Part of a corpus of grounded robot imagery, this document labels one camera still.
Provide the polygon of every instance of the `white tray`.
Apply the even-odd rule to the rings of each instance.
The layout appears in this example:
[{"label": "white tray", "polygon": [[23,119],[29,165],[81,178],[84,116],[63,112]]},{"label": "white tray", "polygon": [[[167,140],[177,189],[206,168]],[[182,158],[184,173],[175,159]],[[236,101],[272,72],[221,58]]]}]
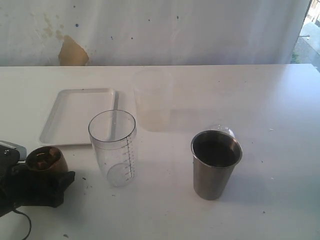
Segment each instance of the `white tray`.
[{"label": "white tray", "polygon": [[103,111],[114,109],[115,98],[116,92],[110,88],[62,90],[40,134],[41,145],[91,144],[90,120]]}]

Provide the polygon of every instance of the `plastic measuring cup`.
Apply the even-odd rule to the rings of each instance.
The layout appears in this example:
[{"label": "plastic measuring cup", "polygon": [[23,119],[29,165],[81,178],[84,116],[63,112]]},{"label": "plastic measuring cup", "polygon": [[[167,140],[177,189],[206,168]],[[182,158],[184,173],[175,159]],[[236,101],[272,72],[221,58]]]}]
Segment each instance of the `plastic measuring cup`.
[{"label": "plastic measuring cup", "polygon": [[146,67],[133,76],[133,89],[139,125],[161,132],[170,123],[173,78],[159,67]]},{"label": "plastic measuring cup", "polygon": [[104,111],[90,121],[88,130],[102,175],[114,187],[129,184],[136,175],[135,118],[123,110]]}]

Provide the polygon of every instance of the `stainless steel cup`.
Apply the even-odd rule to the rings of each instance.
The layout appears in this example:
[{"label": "stainless steel cup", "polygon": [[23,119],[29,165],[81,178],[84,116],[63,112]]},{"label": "stainless steel cup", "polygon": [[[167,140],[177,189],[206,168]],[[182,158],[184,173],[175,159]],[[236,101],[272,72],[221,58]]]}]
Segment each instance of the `stainless steel cup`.
[{"label": "stainless steel cup", "polygon": [[242,158],[240,144],[225,132],[206,130],[192,139],[191,151],[195,192],[206,200],[218,199]]}]

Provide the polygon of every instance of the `white tabletop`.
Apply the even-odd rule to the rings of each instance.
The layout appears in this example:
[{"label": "white tabletop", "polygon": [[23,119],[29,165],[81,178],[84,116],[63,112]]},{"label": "white tabletop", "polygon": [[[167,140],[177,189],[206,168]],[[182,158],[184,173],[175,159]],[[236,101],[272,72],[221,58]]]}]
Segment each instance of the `white tabletop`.
[{"label": "white tabletop", "polygon": [[[114,88],[118,108],[135,116],[130,82],[142,68],[0,67],[0,139],[39,147],[63,89]],[[112,188],[90,146],[61,147],[75,181],[56,209],[20,208],[29,239],[320,239],[320,74],[309,64],[160,68],[175,77],[170,131],[138,126],[136,179]],[[216,123],[234,131],[243,159],[222,197],[206,201],[193,190],[190,142]],[[22,239],[28,227],[9,213],[0,239]]]}]

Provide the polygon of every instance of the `white wall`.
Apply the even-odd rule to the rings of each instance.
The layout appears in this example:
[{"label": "white wall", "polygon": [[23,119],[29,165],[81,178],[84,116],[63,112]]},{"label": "white wall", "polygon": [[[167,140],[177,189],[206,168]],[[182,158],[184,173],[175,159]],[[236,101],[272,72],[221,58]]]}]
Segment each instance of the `white wall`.
[{"label": "white wall", "polygon": [[76,65],[287,63],[308,3],[0,0],[0,65],[59,65],[65,35]]}]

